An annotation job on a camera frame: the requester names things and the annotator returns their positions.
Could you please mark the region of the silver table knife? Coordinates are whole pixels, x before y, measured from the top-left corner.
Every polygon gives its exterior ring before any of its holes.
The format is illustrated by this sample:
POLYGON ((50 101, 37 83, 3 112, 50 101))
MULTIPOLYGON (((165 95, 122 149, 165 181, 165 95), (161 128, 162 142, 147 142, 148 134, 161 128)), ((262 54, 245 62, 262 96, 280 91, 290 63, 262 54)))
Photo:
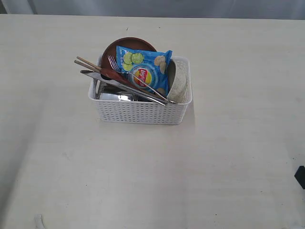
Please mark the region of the silver table knife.
POLYGON ((120 89, 123 89, 123 90, 126 90, 128 92, 131 92, 131 93, 134 93, 142 98, 145 98, 151 102, 155 102, 155 103, 158 103, 158 104, 161 104, 161 105, 167 105, 168 102, 166 101, 162 101, 160 99, 156 99, 156 98, 151 98, 149 96, 146 96, 146 95, 143 95, 143 94, 138 94, 137 92, 134 92, 132 89, 129 89, 129 88, 126 88, 124 87, 123 85, 121 85, 119 82, 115 81, 115 80, 112 80, 106 76, 103 76, 101 75, 100 73, 97 73, 97 72, 94 72, 94 71, 89 71, 89 70, 81 70, 80 73, 92 78, 92 79, 95 79, 95 80, 99 80, 99 81, 102 81, 102 82, 105 82, 107 84, 110 84, 110 85, 113 85, 117 88, 120 88, 120 89))

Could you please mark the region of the silver fork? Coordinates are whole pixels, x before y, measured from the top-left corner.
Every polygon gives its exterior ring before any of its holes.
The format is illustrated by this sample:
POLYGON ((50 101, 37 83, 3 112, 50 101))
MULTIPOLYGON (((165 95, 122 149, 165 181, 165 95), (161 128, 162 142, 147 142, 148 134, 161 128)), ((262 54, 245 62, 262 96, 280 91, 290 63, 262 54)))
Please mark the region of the silver fork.
MULTIPOLYGON (((118 64, 116 63, 115 59, 113 56, 108 56, 108 60, 110 62, 111 67, 118 73, 123 73, 121 71, 121 69, 119 68, 118 64)), ((149 89, 151 89, 156 95, 158 95, 160 98, 162 98, 163 100, 165 100, 166 102, 172 103, 172 104, 176 104, 176 102, 168 100, 167 98, 165 98, 161 93, 159 93, 157 90, 153 89, 152 87, 150 87, 145 81, 143 81, 141 78, 139 78, 138 76, 136 76, 135 74, 131 73, 131 72, 127 72, 127 74, 129 76, 132 76, 133 78, 136 78, 139 82, 141 82, 142 84, 144 84, 146 87, 148 87, 149 89)))

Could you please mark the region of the speckled white ceramic bowl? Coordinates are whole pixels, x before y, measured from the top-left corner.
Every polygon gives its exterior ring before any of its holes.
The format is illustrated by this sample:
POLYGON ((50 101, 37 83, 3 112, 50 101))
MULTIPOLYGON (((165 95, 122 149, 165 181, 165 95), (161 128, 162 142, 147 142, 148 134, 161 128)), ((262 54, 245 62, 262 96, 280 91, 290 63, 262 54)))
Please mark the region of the speckled white ceramic bowl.
POLYGON ((187 64, 178 57, 171 58, 167 67, 168 94, 167 99, 176 103, 183 103, 187 90, 187 64))

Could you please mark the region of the blue Lays chips bag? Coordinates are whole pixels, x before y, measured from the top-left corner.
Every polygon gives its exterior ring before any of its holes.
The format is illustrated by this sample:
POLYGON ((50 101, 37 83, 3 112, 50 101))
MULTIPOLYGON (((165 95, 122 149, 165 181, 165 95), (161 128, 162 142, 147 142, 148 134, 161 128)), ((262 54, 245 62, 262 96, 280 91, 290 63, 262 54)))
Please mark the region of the blue Lays chips bag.
POLYGON ((153 52, 134 50, 122 46, 116 47, 116 62, 120 70, 127 74, 127 79, 136 87, 153 93, 167 96, 167 67, 172 57, 172 51, 153 52))

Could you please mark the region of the dark brown wooden spoon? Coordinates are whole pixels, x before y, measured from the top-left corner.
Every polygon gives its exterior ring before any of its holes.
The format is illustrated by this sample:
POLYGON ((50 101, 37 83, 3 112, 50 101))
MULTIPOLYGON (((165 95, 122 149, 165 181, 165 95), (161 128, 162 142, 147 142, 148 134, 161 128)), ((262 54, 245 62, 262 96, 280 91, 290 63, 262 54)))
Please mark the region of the dark brown wooden spoon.
POLYGON ((160 99, 162 101, 168 102, 168 100, 163 98, 162 96, 150 93, 144 89, 140 89, 140 88, 136 87, 134 84, 129 82, 126 78, 124 78, 122 75, 120 75, 119 73, 117 73, 114 70, 102 68, 102 69, 100 69, 100 73, 103 76, 106 76, 112 80, 119 82, 124 87, 132 89, 134 92, 137 92, 138 94, 143 94, 143 95, 149 96, 151 98, 156 98, 156 99, 160 99))

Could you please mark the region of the white perforated plastic basket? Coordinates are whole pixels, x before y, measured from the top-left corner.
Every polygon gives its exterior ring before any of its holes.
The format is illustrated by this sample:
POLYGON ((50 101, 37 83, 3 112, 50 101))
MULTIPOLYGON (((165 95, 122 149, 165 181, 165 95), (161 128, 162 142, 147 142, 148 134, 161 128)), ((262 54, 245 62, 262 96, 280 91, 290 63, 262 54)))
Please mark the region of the white perforated plastic basket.
POLYGON ((172 58, 170 76, 183 76, 186 86, 178 104, 163 106, 154 102, 118 101, 96 98, 97 80, 92 79, 88 97, 94 102, 99 118, 104 122, 177 125, 183 120, 188 105, 192 102, 190 62, 185 57, 172 58))

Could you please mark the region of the brown round plate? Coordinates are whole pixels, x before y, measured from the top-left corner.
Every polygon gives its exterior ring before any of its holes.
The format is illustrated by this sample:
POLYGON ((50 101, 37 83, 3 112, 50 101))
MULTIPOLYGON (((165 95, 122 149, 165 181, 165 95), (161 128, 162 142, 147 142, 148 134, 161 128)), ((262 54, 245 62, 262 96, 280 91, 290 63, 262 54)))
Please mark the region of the brown round plate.
POLYGON ((116 57, 116 46, 122 46, 134 50, 145 50, 145 51, 153 51, 155 52, 156 49, 146 42, 145 40, 142 40, 140 38, 136 37, 124 37, 120 38, 118 40, 115 40, 112 42, 104 51, 101 60, 100 60, 100 67, 111 69, 108 56, 111 55, 113 57, 116 57))

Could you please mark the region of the lower wooden chopstick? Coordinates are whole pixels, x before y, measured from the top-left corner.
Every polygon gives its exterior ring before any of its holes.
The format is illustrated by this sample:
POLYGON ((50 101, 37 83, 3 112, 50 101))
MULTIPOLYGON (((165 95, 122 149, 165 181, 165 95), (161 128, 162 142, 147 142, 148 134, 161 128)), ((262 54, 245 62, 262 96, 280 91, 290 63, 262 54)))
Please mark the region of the lower wooden chopstick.
POLYGON ((78 65, 80 65, 80 66, 82 66, 82 67, 85 67, 85 68, 87 68, 87 69, 89 69, 89 70, 91 70, 91 71, 100 73, 100 70, 98 70, 98 69, 96 69, 96 68, 94 68, 94 67, 92 67, 92 66, 90 66, 90 65, 87 65, 87 64, 85 64, 85 63, 82 63, 82 62, 80 62, 80 61, 74 60, 74 63, 75 63, 75 64, 78 64, 78 65))

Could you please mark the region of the wooden chopstick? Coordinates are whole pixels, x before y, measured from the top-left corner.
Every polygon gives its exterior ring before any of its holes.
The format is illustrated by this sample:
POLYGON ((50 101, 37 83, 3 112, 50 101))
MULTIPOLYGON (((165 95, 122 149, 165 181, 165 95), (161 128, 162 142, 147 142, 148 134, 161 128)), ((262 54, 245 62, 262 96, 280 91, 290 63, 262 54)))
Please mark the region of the wooden chopstick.
POLYGON ((90 66, 90 65, 87 65, 87 64, 85 64, 85 63, 82 63, 82 62, 80 62, 80 61, 74 60, 74 63, 75 63, 75 64, 78 64, 78 65, 80 65, 80 66, 82 66, 82 67, 85 67, 85 68, 87 68, 87 69, 89 69, 89 70, 91 70, 91 71, 100 73, 100 70, 98 70, 98 69, 96 69, 96 68, 94 68, 94 67, 92 67, 92 66, 90 66))
POLYGON ((77 56, 76 58, 77 58, 78 60, 81 60, 82 62, 88 64, 89 66, 94 67, 95 69, 98 69, 98 70, 101 70, 101 69, 102 69, 101 67, 99 67, 99 66, 93 64, 92 62, 90 62, 90 61, 88 61, 88 60, 86 60, 86 59, 84 59, 84 58, 82 58, 82 57, 77 56))

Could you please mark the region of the upper wooden chopstick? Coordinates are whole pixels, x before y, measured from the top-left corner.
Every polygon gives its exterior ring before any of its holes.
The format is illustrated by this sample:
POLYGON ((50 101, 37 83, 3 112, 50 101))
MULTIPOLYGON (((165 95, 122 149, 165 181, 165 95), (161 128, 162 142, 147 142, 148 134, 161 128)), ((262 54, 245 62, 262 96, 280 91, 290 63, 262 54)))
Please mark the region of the upper wooden chopstick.
POLYGON ((89 66, 94 67, 95 69, 98 69, 98 70, 101 70, 101 69, 102 69, 101 67, 99 67, 99 66, 93 64, 92 62, 90 62, 90 61, 88 61, 88 60, 86 60, 86 59, 84 59, 84 58, 82 58, 82 57, 77 56, 76 58, 77 58, 78 60, 81 60, 82 62, 88 64, 89 66))

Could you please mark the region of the black object at right edge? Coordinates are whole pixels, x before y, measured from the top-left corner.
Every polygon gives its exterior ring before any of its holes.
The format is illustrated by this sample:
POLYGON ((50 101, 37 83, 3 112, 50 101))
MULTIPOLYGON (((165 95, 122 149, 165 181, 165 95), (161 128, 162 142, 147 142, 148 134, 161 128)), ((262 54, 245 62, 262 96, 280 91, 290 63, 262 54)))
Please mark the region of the black object at right edge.
POLYGON ((305 189, 305 166, 299 166, 294 177, 302 189, 305 189))

